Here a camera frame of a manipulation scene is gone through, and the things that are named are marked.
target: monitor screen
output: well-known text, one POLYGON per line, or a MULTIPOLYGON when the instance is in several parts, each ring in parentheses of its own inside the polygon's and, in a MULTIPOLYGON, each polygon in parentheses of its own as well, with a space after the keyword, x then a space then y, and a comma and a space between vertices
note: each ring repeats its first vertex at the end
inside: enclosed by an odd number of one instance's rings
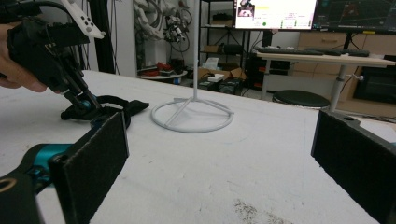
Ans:
POLYGON ((311 30, 317 0, 233 0, 233 28, 311 30))
POLYGON ((314 30, 396 34, 396 0, 318 0, 314 30))

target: white desk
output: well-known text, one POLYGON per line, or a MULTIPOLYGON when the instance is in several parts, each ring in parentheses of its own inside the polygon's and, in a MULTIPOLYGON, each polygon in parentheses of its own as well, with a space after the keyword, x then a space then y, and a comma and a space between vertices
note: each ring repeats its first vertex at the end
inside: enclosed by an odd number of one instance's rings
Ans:
MULTIPOLYGON (((329 55, 298 55, 298 54, 268 54, 257 53, 257 57, 267 60, 266 67, 271 66, 272 60, 287 61, 287 62, 300 62, 300 63, 330 63, 341 65, 338 77, 334 82, 332 88, 332 99, 330 103, 330 111, 334 111, 337 107, 337 102, 340 97, 341 89, 343 88, 347 66, 370 66, 370 67, 386 67, 388 65, 395 65, 396 62, 382 60, 377 58, 364 58, 364 57, 351 57, 351 56, 329 56, 329 55)), ((270 69, 266 69, 265 77, 270 76, 270 69)), ((267 92, 267 84, 262 83, 262 99, 265 99, 267 92)))
MULTIPOLYGON (((92 223, 376 223, 310 156, 318 111, 199 91, 230 107, 233 122, 212 133, 176 133, 156 125, 150 110, 191 96, 191 88, 85 74, 96 95, 150 103, 132 117, 131 156, 92 223)), ((68 106, 50 91, 0 88, 0 176, 30 147, 74 143, 90 129, 60 119, 68 106)), ((63 223, 54 189, 38 202, 47 223, 63 223)))

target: box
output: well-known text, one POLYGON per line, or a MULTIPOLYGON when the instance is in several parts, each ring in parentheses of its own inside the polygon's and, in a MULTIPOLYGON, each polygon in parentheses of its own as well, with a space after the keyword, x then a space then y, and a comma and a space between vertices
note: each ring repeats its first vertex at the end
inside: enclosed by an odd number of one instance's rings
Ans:
POLYGON ((221 53, 222 46, 221 45, 206 45, 206 46, 204 46, 204 52, 221 53))
POLYGON ((199 67, 198 80, 201 79, 203 76, 207 75, 208 73, 223 74, 224 79, 226 79, 227 77, 239 77, 245 80, 247 78, 245 72, 241 67, 237 65, 237 63, 219 63, 219 67, 221 67, 222 70, 199 67))
POLYGON ((233 20, 227 20, 227 21, 212 21, 210 23, 211 25, 225 25, 227 27, 233 27, 233 20))

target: finger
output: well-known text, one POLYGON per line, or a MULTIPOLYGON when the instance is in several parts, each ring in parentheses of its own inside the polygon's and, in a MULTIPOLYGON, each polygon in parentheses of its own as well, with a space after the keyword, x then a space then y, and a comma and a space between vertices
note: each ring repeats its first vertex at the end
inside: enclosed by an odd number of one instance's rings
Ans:
POLYGON ((11 89, 17 89, 21 85, 15 82, 10 82, 6 80, 5 78, 0 78, 0 86, 5 87, 5 88, 11 88, 11 89))
POLYGON ((31 91, 42 92, 47 89, 47 86, 39 82, 32 73, 11 60, 6 63, 3 73, 7 75, 9 82, 17 83, 31 91))

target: white stand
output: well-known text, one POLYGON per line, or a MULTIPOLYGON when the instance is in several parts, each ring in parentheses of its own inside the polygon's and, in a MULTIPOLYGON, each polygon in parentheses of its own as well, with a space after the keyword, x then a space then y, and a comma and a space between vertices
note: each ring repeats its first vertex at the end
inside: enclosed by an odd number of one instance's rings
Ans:
POLYGON ((174 99, 173 102, 165 103, 162 105, 157 105, 155 106, 152 111, 151 111, 151 118, 154 120, 155 123, 158 125, 164 127, 165 129, 173 130, 176 132, 182 132, 182 133, 207 133, 207 132, 212 132, 221 128, 224 128, 225 126, 229 125, 231 121, 233 120, 233 111, 231 111, 227 106, 213 102, 213 101, 207 101, 207 100, 202 100, 198 98, 198 41, 199 41, 199 9, 200 9, 200 1, 195 1, 195 12, 194 12, 194 32, 195 32, 195 38, 194 38, 194 86, 193 86, 193 96, 189 99, 186 98, 176 98, 174 99), (161 108, 167 106, 167 105, 175 105, 175 104, 182 104, 180 108, 173 114, 168 121, 161 121, 158 119, 158 112, 160 111, 161 108), (225 116, 228 118, 220 123, 220 124, 214 124, 209 127, 177 127, 176 125, 173 125, 173 121, 177 118, 180 113, 186 109, 186 107, 189 104, 205 104, 209 105, 211 107, 214 107, 220 111, 225 112, 225 116))

